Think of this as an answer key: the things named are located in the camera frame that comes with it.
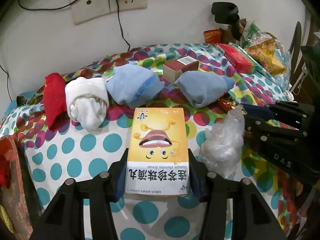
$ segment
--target yellow and white box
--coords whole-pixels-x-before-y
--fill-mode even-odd
[[[186,195],[188,189],[189,158],[183,108],[136,108],[126,193]]]

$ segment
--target black cable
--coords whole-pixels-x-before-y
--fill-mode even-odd
[[[8,90],[9,98],[10,98],[10,100],[11,100],[11,102],[12,102],[12,99],[11,99],[11,96],[10,96],[10,92],[9,92],[9,73],[8,73],[7,71],[5,71],[5,70],[2,68],[1,65],[0,65],[0,68],[3,70],[4,73],[7,74],[7,90]]]
[[[77,2],[77,1],[78,1],[78,0],[74,0],[74,1],[72,1],[71,3],[69,3],[69,4],[67,4],[67,5],[65,5],[65,6],[58,7],[58,8],[26,8],[26,7],[24,7],[23,5],[21,5],[20,0],[18,0],[18,4],[19,4],[19,6],[20,6],[22,9],[25,9],[25,10],[27,10],[27,11],[56,11],[56,10],[60,10],[60,9],[65,8],[65,7],[68,7],[68,6],[74,4],[74,3]]]
[[[116,3],[117,3],[117,14],[118,14],[118,22],[119,22],[119,26],[120,26],[120,31],[121,31],[121,36],[122,36],[122,39],[124,39],[125,43],[128,45],[128,51],[130,50],[130,43],[127,42],[127,40],[125,39],[125,37],[123,36],[123,29],[122,29],[122,26],[121,26],[121,22],[120,22],[120,10],[119,10],[119,2],[118,0],[116,0]]]

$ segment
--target metal bolt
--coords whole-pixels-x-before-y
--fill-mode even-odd
[[[103,171],[103,172],[100,173],[100,177],[103,178],[103,179],[105,179],[108,176],[109,176],[109,172],[107,172],[107,171]]]
[[[68,186],[71,185],[71,184],[73,184],[74,182],[75,182],[75,180],[72,179],[72,178],[66,179],[66,181],[65,181],[65,183],[66,183]]]
[[[249,185],[251,183],[251,180],[249,178],[243,178],[242,182],[246,185]]]
[[[217,173],[213,172],[213,171],[210,171],[207,173],[207,176],[211,179],[214,179],[216,176],[217,176]]]

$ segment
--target red cloth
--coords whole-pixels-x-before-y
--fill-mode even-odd
[[[43,103],[49,129],[56,118],[67,111],[65,87],[66,83],[59,73],[51,73],[45,77]]]
[[[9,188],[11,180],[10,166],[4,155],[0,155],[0,185]]]

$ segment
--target colorful tablecloth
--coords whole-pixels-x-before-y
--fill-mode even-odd
[[[205,140],[204,130],[225,116],[213,103],[194,109],[181,91],[162,78],[163,63],[189,55],[200,61],[199,70],[233,77],[236,81],[229,92],[238,102],[263,105],[285,100],[280,88],[262,67],[254,75],[238,74],[228,60],[209,44],[161,44],[132,49],[128,53],[114,54],[70,74],[70,81],[79,76],[105,77],[113,74],[114,67],[127,63],[154,71],[165,82],[159,97],[149,107],[182,107],[184,109],[188,147],[198,156]],[[110,99],[107,116],[95,131],[83,129],[80,123],[70,122],[65,115],[56,130],[49,130],[42,102],[43,87],[27,106],[18,107],[3,120],[0,135],[10,134],[20,142],[28,160],[30,175],[43,209],[69,177],[77,181],[91,179],[118,161],[129,145],[133,110],[117,105]],[[249,177],[278,217],[282,228],[289,232],[296,220],[287,200],[278,187],[274,165],[262,159],[249,146],[244,146],[234,180]],[[111,210],[121,240],[143,239],[197,239],[201,229],[206,203],[199,203],[193,195],[183,197],[151,197],[124,195]],[[85,236],[92,237],[89,200],[84,201]],[[225,238],[231,237],[232,209],[228,208]]]

